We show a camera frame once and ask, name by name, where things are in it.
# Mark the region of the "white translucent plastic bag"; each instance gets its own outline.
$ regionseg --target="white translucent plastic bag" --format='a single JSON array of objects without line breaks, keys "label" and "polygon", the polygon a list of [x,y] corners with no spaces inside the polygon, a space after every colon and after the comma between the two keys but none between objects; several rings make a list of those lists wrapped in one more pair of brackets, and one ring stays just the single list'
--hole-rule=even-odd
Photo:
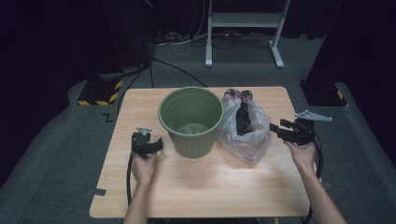
[{"label": "white translucent plastic bag", "polygon": [[242,100],[238,95],[232,95],[229,92],[226,91],[222,99],[224,117],[216,137],[225,149],[241,161],[248,164],[257,163],[270,144],[271,118],[253,100],[245,99],[253,132],[245,133],[243,136],[238,135],[236,113],[241,107]]}]

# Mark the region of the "wooden table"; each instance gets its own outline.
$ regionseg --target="wooden table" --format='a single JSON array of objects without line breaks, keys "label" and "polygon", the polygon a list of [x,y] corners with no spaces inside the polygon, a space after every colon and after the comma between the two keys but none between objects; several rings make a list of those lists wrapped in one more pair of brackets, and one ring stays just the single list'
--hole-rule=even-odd
[{"label": "wooden table", "polygon": [[[229,88],[209,88],[222,97]],[[272,118],[294,120],[294,110],[282,87],[236,87],[251,90],[253,99]],[[271,133],[263,158],[248,165],[215,142],[200,159],[176,153],[158,120],[158,105],[174,89],[128,90],[97,185],[106,195],[94,195],[92,217],[124,217],[127,211],[126,172],[131,135],[136,127],[152,129],[151,142],[163,139],[157,173],[149,195],[149,217],[302,217],[309,208],[303,182],[289,149]],[[132,192],[136,184],[131,178]]]}]

